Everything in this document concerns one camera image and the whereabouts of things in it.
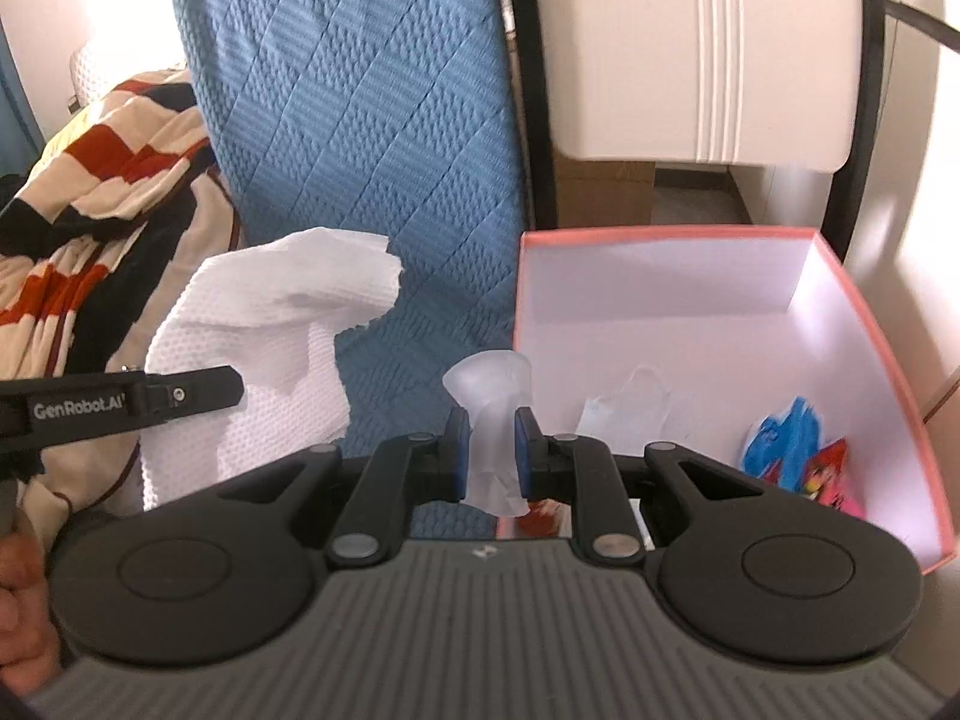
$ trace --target white wall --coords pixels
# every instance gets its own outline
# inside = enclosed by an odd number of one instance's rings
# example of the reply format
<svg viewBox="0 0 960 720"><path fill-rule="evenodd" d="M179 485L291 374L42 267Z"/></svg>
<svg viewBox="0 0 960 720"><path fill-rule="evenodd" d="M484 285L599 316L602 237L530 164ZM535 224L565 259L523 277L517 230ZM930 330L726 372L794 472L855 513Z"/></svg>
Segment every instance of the white wall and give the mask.
<svg viewBox="0 0 960 720"><path fill-rule="evenodd" d="M179 42L170 0L0 0L0 20L46 137L69 121L70 55L92 35L138 52L148 63L142 69Z"/></svg>

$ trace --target striped blanket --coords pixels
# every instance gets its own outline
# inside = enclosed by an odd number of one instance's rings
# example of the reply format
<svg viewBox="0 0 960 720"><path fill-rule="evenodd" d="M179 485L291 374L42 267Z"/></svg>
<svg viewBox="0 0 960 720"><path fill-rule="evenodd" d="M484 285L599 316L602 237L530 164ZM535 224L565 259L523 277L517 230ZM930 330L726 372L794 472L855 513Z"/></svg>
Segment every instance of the striped blanket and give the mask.
<svg viewBox="0 0 960 720"><path fill-rule="evenodd" d="M135 76L0 208L0 378L142 367L239 223L185 71ZM136 434L52 447L21 506L49 549L72 512L139 506Z"/></svg>

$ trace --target blue mat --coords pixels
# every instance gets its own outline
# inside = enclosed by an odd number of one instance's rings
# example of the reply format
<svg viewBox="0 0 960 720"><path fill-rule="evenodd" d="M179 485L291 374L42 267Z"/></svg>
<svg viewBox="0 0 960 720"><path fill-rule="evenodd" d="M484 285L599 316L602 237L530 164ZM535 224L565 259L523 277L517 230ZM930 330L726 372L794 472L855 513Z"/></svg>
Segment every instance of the blue mat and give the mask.
<svg viewBox="0 0 960 720"><path fill-rule="evenodd" d="M338 338L344 453L442 429L443 372L511 345L523 179L499 0L173 1L250 241L367 230L403 262L395 309ZM492 526L415 517L421 535Z"/></svg>

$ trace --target black bar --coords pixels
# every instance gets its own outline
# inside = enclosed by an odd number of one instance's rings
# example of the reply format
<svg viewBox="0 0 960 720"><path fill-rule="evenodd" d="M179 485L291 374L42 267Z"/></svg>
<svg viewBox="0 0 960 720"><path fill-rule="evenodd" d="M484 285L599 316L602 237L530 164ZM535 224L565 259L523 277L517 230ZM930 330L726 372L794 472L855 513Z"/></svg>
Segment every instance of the black bar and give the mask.
<svg viewBox="0 0 960 720"><path fill-rule="evenodd" d="M853 122L850 157L837 173L824 212L821 232L841 261L850 248L853 228L860 215L860 204L867 186L867 173L877 141L880 118L880 92L883 86L883 45L885 39L885 1L863 1L863 37L860 48L860 92Z"/></svg>
<svg viewBox="0 0 960 720"><path fill-rule="evenodd" d="M929 13L925 13L923 10L918 10L912 5L907 5L903 2L887 0L887 15L908 26L912 26L915 30L922 32L928 36L928 38L935 40L941 46L947 47L952 52L960 53L960 31L954 29L948 23L934 18Z"/></svg>
<svg viewBox="0 0 960 720"><path fill-rule="evenodd" d="M517 60L520 90L526 119L527 151L530 155L530 185L533 190L533 226L557 228L557 185L553 173L553 143L546 94L544 36L536 0L512 0L517 28Z"/></svg>

